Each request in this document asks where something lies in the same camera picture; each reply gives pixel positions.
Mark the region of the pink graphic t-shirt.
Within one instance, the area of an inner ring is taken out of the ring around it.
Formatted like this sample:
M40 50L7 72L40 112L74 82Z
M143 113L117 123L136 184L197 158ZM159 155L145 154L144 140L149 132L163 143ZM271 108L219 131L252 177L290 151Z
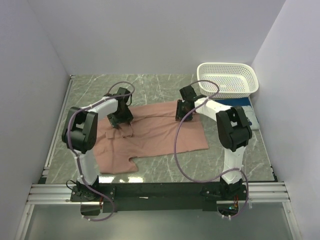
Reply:
M133 158L155 157L174 153L174 140L180 122L175 120L176 101L131 107L133 120L118 129L107 118L98 122L93 154L102 174L138 171ZM177 138L177 153L208 149L200 116L184 122Z

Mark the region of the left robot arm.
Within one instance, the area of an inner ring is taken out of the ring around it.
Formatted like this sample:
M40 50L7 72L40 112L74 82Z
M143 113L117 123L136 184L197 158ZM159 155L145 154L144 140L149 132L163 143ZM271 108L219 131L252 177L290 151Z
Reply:
M132 94L128 89L120 87L116 93L107 93L88 106L69 109L61 138L72 152L78 172L77 181L85 185L82 195L88 201L94 201L100 195L100 188L94 185L98 174L93 154L98 122L107 118L114 129L119 129L121 124L129 125L134 119L127 104L131 101Z

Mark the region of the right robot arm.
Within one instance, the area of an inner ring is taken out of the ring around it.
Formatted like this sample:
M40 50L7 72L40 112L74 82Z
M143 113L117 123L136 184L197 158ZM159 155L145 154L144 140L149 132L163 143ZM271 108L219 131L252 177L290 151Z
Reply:
M179 92L182 99L177 101L175 115L175 120L179 121L173 144L175 161L179 163L177 141L183 123L190 122L194 113L214 120L217 125L218 139L224 148L223 171L218 177L225 184L219 187L219 193L222 198L230 200L237 194L235 184L242 180L243 156L252 138L252 130L245 111L241 106L225 105L209 96L197 95L191 85L181 88Z

